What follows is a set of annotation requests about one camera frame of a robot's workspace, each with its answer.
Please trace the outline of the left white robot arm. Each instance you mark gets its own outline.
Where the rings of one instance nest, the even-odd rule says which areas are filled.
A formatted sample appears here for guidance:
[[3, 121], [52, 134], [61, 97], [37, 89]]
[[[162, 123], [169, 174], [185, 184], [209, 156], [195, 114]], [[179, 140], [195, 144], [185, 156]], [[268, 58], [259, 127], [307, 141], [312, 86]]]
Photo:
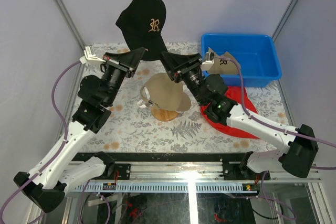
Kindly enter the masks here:
[[98, 152], [79, 166], [66, 167], [83, 145], [104, 126], [111, 115], [108, 109], [125, 78], [134, 76], [147, 49], [141, 47], [121, 54], [105, 53], [102, 58], [85, 53], [81, 64], [99, 65], [101, 78], [89, 75], [82, 79], [78, 97], [81, 103], [65, 126], [64, 134], [29, 172], [19, 172], [15, 184], [44, 213], [55, 210], [69, 191], [84, 182], [101, 177], [109, 179], [115, 172], [115, 160]]

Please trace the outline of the tan baseball cap with logo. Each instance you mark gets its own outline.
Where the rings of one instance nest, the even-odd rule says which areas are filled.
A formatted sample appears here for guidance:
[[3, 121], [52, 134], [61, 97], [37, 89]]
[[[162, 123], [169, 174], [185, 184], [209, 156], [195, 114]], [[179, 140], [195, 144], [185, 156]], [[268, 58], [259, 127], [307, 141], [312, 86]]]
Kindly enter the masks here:
[[159, 109], [182, 113], [191, 107], [191, 100], [183, 91], [183, 84], [172, 81], [166, 73], [153, 75], [142, 87], [147, 87], [151, 100]]

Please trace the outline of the black cap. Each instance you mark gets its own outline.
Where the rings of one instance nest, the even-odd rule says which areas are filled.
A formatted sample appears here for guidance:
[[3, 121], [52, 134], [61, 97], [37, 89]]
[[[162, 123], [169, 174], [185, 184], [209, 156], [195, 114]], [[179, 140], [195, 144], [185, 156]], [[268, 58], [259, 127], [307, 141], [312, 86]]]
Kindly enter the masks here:
[[166, 7], [162, 0], [132, 0], [121, 12], [116, 26], [130, 50], [145, 48], [143, 61], [160, 60], [167, 51], [161, 32], [166, 21]]

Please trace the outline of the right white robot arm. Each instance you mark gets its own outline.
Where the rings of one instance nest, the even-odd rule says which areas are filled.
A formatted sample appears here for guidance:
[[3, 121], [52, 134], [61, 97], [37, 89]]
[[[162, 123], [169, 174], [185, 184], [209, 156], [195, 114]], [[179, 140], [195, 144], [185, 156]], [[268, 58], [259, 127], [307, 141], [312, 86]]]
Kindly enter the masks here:
[[274, 122], [248, 110], [243, 101], [227, 97], [228, 87], [219, 74], [202, 75], [201, 67], [206, 63], [200, 54], [186, 56], [164, 51], [161, 63], [172, 81], [185, 83], [211, 122], [245, 131], [275, 147], [273, 151], [246, 153], [239, 164], [243, 178], [276, 169], [298, 178], [308, 176], [318, 152], [311, 127]]

